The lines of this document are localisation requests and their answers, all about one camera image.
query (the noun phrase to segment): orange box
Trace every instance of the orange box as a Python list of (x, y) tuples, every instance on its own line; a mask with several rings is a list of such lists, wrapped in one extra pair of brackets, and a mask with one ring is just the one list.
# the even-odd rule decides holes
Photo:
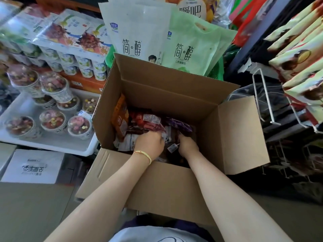
[(76, 75), (67, 75), (64, 71), (60, 72), (60, 74), (69, 81), (71, 88), (101, 94), (105, 85), (105, 81), (98, 81), (94, 76), (91, 78), (85, 78), (79, 71)]

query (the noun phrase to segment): white plastic bag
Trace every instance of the white plastic bag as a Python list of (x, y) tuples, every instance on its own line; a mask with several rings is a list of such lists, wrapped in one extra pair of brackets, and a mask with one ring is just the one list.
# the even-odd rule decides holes
[(99, 3), (117, 53), (161, 64), (172, 5)]

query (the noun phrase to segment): floor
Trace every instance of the floor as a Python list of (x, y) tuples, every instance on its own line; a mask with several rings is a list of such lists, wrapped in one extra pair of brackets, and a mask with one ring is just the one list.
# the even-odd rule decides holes
[[(0, 183), (0, 234), (2, 242), (42, 242), (78, 205), (76, 189), (65, 185)], [(251, 195), (294, 242), (323, 241), (323, 207), (279, 198)], [(126, 210), (117, 230), (136, 211)], [(208, 228), (223, 242), (218, 228)]]

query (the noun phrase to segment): yellow bracelet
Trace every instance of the yellow bracelet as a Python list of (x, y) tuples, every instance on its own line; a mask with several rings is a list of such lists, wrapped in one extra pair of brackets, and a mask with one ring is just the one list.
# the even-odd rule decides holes
[(146, 152), (143, 152), (141, 150), (137, 150), (137, 151), (134, 151), (134, 153), (143, 154), (144, 156), (146, 156), (149, 159), (149, 165), (151, 164), (152, 160), (151, 160), (150, 156)]

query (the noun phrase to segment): forearm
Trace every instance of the forearm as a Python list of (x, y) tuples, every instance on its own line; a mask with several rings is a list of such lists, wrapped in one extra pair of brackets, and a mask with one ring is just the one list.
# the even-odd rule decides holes
[(254, 199), (200, 152), (190, 155), (188, 162), (226, 242), (291, 241)]
[(148, 166), (147, 157), (133, 154), (56, 228), (46, 242), (107, 241), (130, 192)]

